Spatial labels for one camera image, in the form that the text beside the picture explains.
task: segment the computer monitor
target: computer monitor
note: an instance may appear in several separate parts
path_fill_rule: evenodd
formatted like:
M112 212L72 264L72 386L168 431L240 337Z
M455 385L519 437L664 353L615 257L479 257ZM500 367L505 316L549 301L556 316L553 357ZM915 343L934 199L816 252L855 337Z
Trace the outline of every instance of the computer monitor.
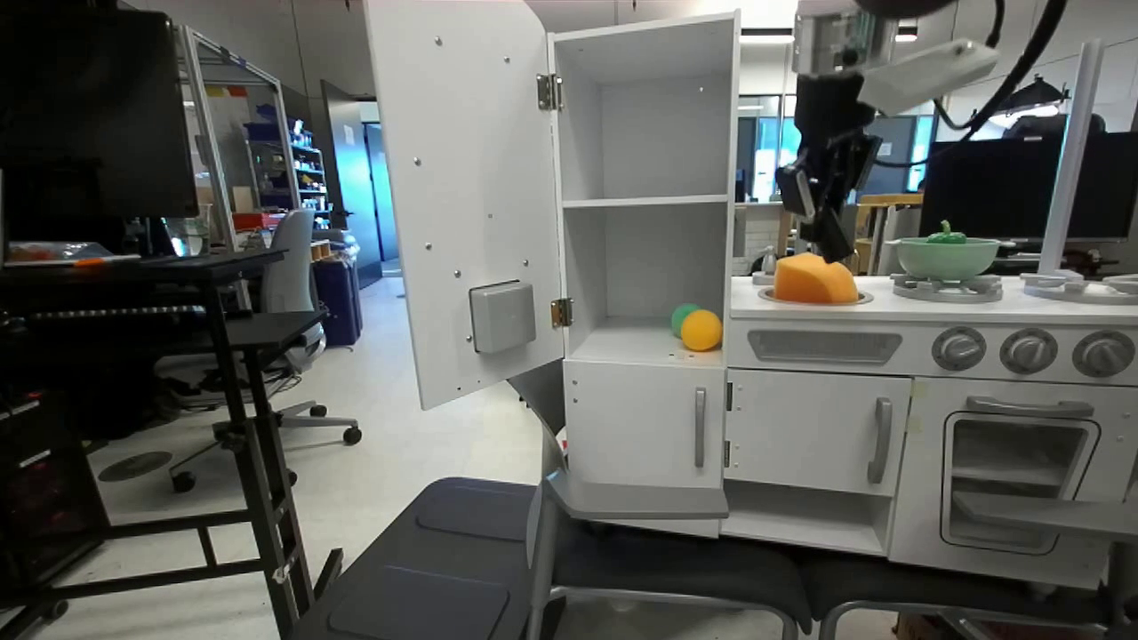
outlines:
M929 159L921 232L1041 238L1059 143L938 143ZM1138 134L1088 143L1072 238L1127 238L1138 197Z
M0 169L7 238L119 247L127 220L197 216L176 26L0 9Z

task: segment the white toy stove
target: white toy stove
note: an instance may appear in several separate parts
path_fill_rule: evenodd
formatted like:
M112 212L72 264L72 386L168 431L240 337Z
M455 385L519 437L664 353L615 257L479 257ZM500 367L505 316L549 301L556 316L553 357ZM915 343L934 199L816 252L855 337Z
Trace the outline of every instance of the white toy stove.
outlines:
M726 479L741 517L726 533L782 527L793 544L1091 587L1101 533L998 511L1136 510L1138 306L1035 299L1016 279L951 301L856 286L856 306L796 306L734 281Z

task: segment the office chair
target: office chair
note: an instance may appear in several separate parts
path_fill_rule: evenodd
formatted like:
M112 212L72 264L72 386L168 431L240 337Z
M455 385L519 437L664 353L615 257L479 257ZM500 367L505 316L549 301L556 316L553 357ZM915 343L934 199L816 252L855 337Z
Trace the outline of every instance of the office chair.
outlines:
M285 249L285 258L272 264L261 279L261 308L263 314L314 314L314 212L289 212L280 216L272 249ZM328 347L323 325L314 325L302 335L302 344L289 347L273 363L263 367L266 392L280 396L298 385L302 371L317 363L317 357ZM213 357L170 357L158 363L158 378L163 378L183 404L197 410L218 410L225 404L218 379L218 358ZM344 444L360 444L362 431L357 418L336 418L328 416L328 404L320 402L298 402L273 412L277 428L339 428ZM213 452L218 440L205 448L186 454L170 466L170 486L193 491L187 466Z

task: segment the green bowl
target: green bowl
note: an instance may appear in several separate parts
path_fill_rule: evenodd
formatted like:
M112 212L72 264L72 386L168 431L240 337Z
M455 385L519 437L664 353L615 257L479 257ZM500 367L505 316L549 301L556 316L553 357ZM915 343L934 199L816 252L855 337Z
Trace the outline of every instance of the green bowl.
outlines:
M929 243L929 238L901 238L897 264L908 279L933 281L975 281L983 279L998 252L995 238L966 238L966 243Z

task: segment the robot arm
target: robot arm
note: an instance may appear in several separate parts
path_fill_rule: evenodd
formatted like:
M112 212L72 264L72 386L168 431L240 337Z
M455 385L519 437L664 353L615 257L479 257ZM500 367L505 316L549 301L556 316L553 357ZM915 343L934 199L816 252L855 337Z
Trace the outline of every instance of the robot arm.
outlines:
M779 191L799 209L805 238L824 258L855 252L843 209L868 177L880 143L864 134L875 114L901 114L938 98L995 66L983 44L945 44L915 57L882 62L894 19L921 19L952 0L805 0L796 19L796 127L805 134L793 166L779 169Z

